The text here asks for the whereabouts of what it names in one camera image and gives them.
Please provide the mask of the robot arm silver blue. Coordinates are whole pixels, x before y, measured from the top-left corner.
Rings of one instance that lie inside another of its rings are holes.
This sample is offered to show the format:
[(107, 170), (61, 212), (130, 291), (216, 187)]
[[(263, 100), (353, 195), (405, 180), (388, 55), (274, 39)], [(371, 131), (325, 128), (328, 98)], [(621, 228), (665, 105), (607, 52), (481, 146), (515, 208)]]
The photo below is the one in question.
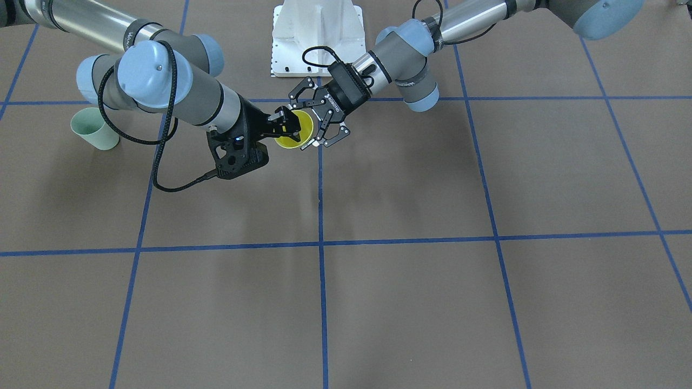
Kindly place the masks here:
[(289, 109), (266, 114), (217, 80), (223, 51), (209, 35), (185, 36), (99, 1), (2, 1), (2, 27), (37, 24), (62, 30), (111, 51), (77, 69), (77, 88), (107, 109), (172, 110), (173, 116), (248, 139), (299, 140), (301, 123)]
[(349, 135), (346, 117), (390, 84), (410, 110), (431, 109), (440, 91), (430, 73), (430, 56), (474, 41), (518, 12), (545, 8), (579, 37), (595, 41), (623, 29), (642, 7), (642, 1), (464, 1), (451, 8), (440, 4), (435, 15), (412, 16), (381, 30), (376, 44), (351, 62), (328, 46), (305, 49), (303, 57), (312, 51), (331, 54), (333, 62), (324, 65), (331, 81), (317, 86), (306, 77), (289, 93), (289, 106), (278, 111), (280, 135), (301, 149), (330, 147)]

